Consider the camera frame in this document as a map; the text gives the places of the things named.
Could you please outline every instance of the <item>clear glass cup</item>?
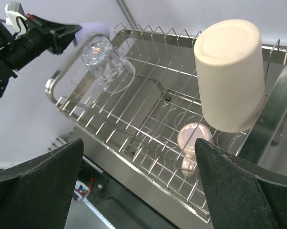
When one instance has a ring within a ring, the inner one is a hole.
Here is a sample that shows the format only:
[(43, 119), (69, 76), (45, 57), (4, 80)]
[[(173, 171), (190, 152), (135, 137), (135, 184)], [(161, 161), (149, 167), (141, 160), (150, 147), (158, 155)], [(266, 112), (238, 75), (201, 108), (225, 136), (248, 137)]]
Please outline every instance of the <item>clear glass cup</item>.
[(83, 49), (82, 59), (89, 71), (109, 93), (123, 91), (135, 77), (134, 66), (105, 36), (93, 38)]

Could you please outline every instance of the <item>wire rack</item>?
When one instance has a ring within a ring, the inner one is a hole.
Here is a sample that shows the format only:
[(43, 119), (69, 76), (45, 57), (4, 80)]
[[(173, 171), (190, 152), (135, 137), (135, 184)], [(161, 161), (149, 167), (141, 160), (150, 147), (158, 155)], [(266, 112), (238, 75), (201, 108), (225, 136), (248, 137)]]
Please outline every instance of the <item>wire rack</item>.
[[(193, 45), (200, 32), (190, 37), (186, 30), (177, 35), (174, 29), (165, 33), (160, 27), (133, 29), (120, 24), (115, 34), (112, 44), (136, 68), (135, 80), (126, 90), (109, 94), (87, 72), (84, 77), (75, 80), (72, 76), (62, 83), (64, 87), (67, 83), (74, 87), (58, 99), (53, 95), (54, 86), (58, 87), (58, 74), (47, 83), (46, 91), (61, 112), (82, 130), (164, 193), (209, 222), (196, 162), (192, 161), (193, 176), (186, 177), (181, 171), (185, 155), (177, 144), (179, 130), (188, 123), (203, 123), (212, 133), (212, 143), (234, 155), (240, 151), (247, 133), (222, 133), (204, 120), (193, 55)], [(81, 47), (62, 68), (63, 75), (80, 56)], [(279, 48), (279, 41), (273, 47), (263, 47), (263, 56), (266, 75), (270, 62), (287, 64), (287, 51)]]

